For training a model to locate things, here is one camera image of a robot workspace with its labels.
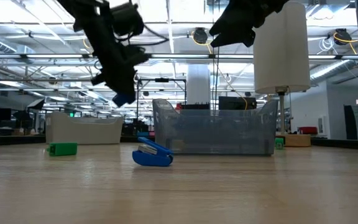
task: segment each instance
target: table surface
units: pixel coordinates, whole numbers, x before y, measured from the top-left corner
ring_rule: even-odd
[[[175,156],[141,167],[136,144],[0,146],[0,223],[358,223],[358,151]]]

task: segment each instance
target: green object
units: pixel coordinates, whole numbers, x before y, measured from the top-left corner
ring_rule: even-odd
[[[49,144],[49,156],[70,156],[76,154],[77,154],[76,142]]]
[[[276,150],[284,149],[284,138],[276,138],[275,140],[275,148]]]

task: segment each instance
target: wall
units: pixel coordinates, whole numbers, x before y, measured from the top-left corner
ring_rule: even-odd
[[[17,92],[9,92],[8,96],[0,95],[0,108],[24,110],[27,105],[38,98],[30,95],[19,95]]]
[[[292,93],[291,99],[293,116],[293,120],[291,120],[292,131],[296,131],[298,127],[304,126],[318,127],[318,119],[325,116],[325,135],[327,138],[331,137],[326,82],[319,83],[319,86],[310,88],[306,93]]]
[[[358,85],[328,85],[329,125],[331,139],[346,139],[344,105],[356,105]]]

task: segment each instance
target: clear plastic bin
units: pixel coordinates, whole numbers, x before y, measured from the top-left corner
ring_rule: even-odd
[[[155,141],[175,154],[274,153],[278,101],[256,110],[181,110],[153,100]]]

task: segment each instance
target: ceiling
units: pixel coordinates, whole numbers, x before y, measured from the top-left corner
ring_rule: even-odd
[[[111,6],[117,6],[125,3],[125,0],[113,0]],[[139,5],[139,12],[143,17],[144,22],[154,31],[165,37],[172,35],[172,41],[152,47],[146,47],[146,51],[152,54],[209,54],[206,46],[200,46],[193,42],[192,38],[188,38],[195,27],[204,27],[208,30],[213,20],[219,18],[227,1],[222,0],[221,11],[217,7],[212,13],[212,0],[132,0],[133,3]],[[307,6],[308,1],[298,0]],[[326,55],[326,54],[353,54],[348,45],[335,46],[336,52],[332,49],[322,50],[322,41],[328,33],[333,33],[337,28],[346,28],[352,38],[358,39],[356,10],[352,7],[352,1],[349,0],[332,0],[327,1],[328,4],[335,4],[336,6],[344,6],[338,12],[332,13],[321,10],[313,16],[308,17],[308,45],[310,55]],[[168,14],[171,18],[171,24],[168,21]],[[23,0],[22,6],[16,0],[0,0],[0,41],[9,46],[27,46],[32,49],[35,54],[88,54],[92,52],[88,41],[83,32],[75,33],[72,29],[73,18],[57,3],[56,0]],[[145,43],[156,42],[157,37],[145,31],[142,35],[134,37],[131,43]],[[354,45],[358,53],[358,43]],[[243,44],[233,44],[221,47],[221,54],[247,54],[252,55],[252,47],[247,48]],[[0,72],[0,75],[6,78],[19,78],[24,75],[31,74],[33,79],[47,79],[50,77],[57,77],[60,79],[74,80],[87,79],[96,75],[98,70],[93,67],[94,60],[83,59],[58,59],[54,64],[53,60],[35,60],[36,62],[45,62],[48,66],[40,67],[40,64],[34,63],[26,65],[24,63],[17,63],[15,60],[0,60],[0,68],[5,69],[5,72]],[[252,60],[246,61],[227,61],[219,64],[221,71],[224,74],[229,74],[231,84],[234,88],[240,90],[253,90],[254,86],[254,69]],[[200,63],[196,60],[151,60],[143,65],[136,66],[138,74],[141,78],[186,78],[189,63]],[[212,67],[212,62],[204,61],[202,63],[208,64]],[[311,62],[310,67],[315,68],[323,63],[317,60]],[[346,78],[347,75],[338,74],[335,78],[340,80]],[[96,88],[92,87],[90,82],[59,82],[56,85],[51,85],[47,82],[30,82],[21,83],[27,87],[34,88]],[[5,85],[0,83],[0,87],[17,88],[14,85]],[[104,85],[97,86],[98,89],[107,89]],[[152,98],[169,98],[172,103],[183,101],[184,93],[180,91],[175,83],[155,83],[150,82],[145,89],[177,89],[171,92],[150,91],[149,96],[142,96],[142,106],[145,108],[145,114],[150,113],[151,107],[150,99]],[[219,89],[228,90],[227,83],[220,79]],[[35,93],[50,95],[51,93],[44,93],[41,91],[34,91]],[[115,93],[111,91],[96,91],[100,98],[110,100]],[[64,97],[62,94],[53,93],[56,96]],[[65,97],[72,102],[88,102],[102,103],[99,99],[90,96],[79,96],[77,92],[67,92]],[[112,106],[111,103],[106,103],[106,106]],[[125,105],[121,110],[133,110],[133,105]]]

